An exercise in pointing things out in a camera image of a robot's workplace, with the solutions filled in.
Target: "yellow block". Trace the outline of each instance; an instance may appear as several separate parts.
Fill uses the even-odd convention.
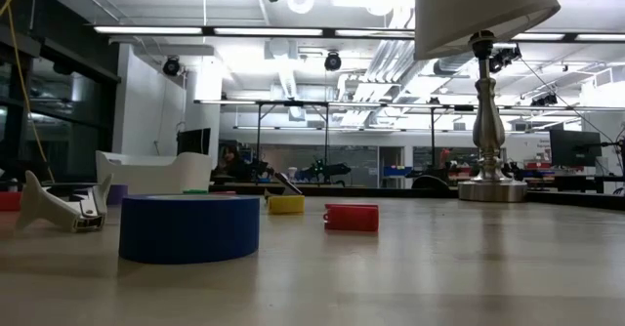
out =
[[[304,214],[304,195],[280,195],[267,199],[270,215]]]

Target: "red block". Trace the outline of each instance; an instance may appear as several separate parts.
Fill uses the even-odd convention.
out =
[[[0,212],[20,210],[21,192],[0,192]]]
[[[326,204],[325,229],[377,232],[379,210],[370,204]]]

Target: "blue tape roll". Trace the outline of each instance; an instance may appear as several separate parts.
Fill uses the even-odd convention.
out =
[[[196,264],[252,254],[260,199],[222,195],[142,195],[123,199],[119,256],[146,264]]]

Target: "screen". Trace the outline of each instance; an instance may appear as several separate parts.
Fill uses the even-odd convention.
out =
[[[193,130],[178,134],[178,154],[196,152],[208,155],[211,140],[211,129]]]
[[[552,165],[595,167],[602,156],[599,133],[552,130],[549,138]]]

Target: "purple object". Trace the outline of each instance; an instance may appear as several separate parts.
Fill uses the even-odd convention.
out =
[[[121,200],[128,195],[128,185],[113,184],[108,190],[106,205],[121,205]]]

